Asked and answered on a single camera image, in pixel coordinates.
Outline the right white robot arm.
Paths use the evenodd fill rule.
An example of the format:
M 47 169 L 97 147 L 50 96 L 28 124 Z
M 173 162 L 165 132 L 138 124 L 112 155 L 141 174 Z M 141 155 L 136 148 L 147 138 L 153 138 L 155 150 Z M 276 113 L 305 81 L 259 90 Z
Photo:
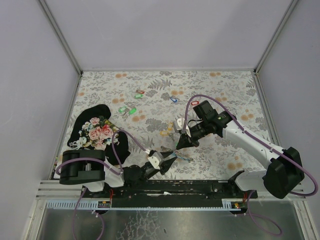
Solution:
M 284 149 L 242 126 L 236 118 L 223 111 L 218 113 L 205 100 L 193 108 L 199 123 L 189 127 L 184 118 L 173 123 L 180 135 L 176 148 L 198 147 L 199 140 L 209 134 L 218 135 L 254 157 L 263 170 L 244 170 L 235 175 L 235 184 L 242 191 L 267 191 L 278 199 L 286 197 L 305 178 L 301 170 L 299 152 L 290 147 Z

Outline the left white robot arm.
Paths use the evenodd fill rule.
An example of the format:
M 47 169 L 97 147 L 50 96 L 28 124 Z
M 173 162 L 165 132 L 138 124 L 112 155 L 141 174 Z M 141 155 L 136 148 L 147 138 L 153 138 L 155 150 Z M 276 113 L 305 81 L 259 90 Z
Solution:
M 68 150 L 63 153 L 62 163 L 56 167 L 61 185 L 82 185 L 97 193 L 110 188 L 142 184 L 157 173 L 164 175 L 177 159 L 175 152 L 146 150 L 147 162 L 142 166 L 115 167 L 102 150 Z

